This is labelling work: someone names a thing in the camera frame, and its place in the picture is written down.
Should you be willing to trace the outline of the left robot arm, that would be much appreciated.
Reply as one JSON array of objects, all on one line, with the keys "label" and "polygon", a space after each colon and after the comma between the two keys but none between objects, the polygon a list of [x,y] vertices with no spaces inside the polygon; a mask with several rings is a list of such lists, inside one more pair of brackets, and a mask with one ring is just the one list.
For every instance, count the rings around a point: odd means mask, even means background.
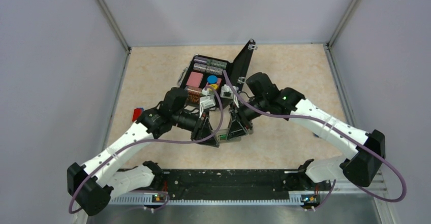
[{"label": "left robot arm", "polygon": [[157,106],[144,110],[137,120],[109,147],[83,164],[73,163],[67,169],[67,190],[72,199],[68,212],[84,211],[87,216],[100,213],[112,198],[138,188],[159,189],[163,170],[148,161],[126,170],[120,168],[151,143],[198,144],[213,139],[220,130],[224,113],[217,92],[209,95],[219,105],[220,120],[213,129],[208,116],[185,109],[188,92],[173,87]]}]

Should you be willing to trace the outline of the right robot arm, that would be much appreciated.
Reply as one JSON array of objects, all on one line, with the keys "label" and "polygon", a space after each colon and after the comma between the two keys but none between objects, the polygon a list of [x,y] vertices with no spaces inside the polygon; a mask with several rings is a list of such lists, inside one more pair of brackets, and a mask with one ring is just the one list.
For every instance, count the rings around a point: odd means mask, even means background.
[{"label": "right robot arm", "polygon": [[304,189],[312,189],[325,180],[348,180],[359,187],[368,187],[385,159],[385,136],[378,130],[366,132],[342,122],[321,110],[292,88],[278,89],[265,73],[255,73],[247,80],[253,93],[236,107],[242,123],[251,123],[259,116],[280,118],[296,123],[336,147],[342,156],[312,160],[298,175]]}]

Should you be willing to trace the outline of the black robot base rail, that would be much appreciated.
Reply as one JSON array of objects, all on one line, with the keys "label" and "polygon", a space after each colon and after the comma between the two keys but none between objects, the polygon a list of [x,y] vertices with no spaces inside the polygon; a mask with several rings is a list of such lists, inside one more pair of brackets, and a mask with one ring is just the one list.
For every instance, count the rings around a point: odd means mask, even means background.
[{"label": "black robot base rail", "polygon": [[293,169],[163,169],[144,187],[136,170],[121,169],[111,185],[110,204],[160,207],[192,206],[298,206],[313,209],[328,193],[362,195],[348,180],[312,182],[304,170]]}]

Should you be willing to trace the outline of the white remote control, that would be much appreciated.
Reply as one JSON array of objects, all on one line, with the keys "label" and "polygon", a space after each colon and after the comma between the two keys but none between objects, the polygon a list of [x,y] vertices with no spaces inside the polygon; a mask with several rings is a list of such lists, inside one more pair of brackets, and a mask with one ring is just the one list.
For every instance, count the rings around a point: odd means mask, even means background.
[{"label": "white remote control", "polygon": [[232,140],[231,138],[229,138],[229,134],[226,132],[224,132],[224,133],[218,132],[215,135],[215,138],[219,143],[224,143],[224,142],[228,142],[228,141]]}]

